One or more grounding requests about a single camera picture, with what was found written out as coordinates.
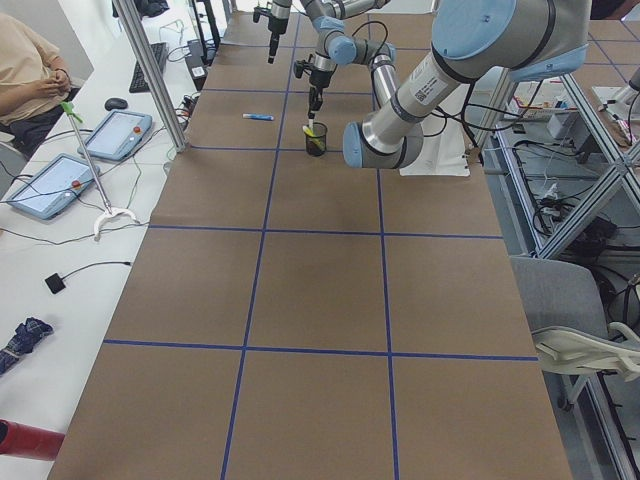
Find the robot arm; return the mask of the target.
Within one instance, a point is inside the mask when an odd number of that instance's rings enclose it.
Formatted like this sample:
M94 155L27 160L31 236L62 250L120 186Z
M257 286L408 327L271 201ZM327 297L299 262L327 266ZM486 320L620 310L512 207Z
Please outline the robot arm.
M588 1L443 1L432 24L431 51L378 110L343 134L352 168L398 169L422 150L422 121L459 85L493 67L514 82L542 81L585 61Z
M302 1L304 13L318 34L316 52L336 65L367 64L383 49L369 46L363 39L344 33L344 21L370 10L382 9L388 1ZM279 48L280 37L286 33L291 1L268 1L266 7L256 6L253 22L262 17L268 19L269 53L267 62L273 64Z

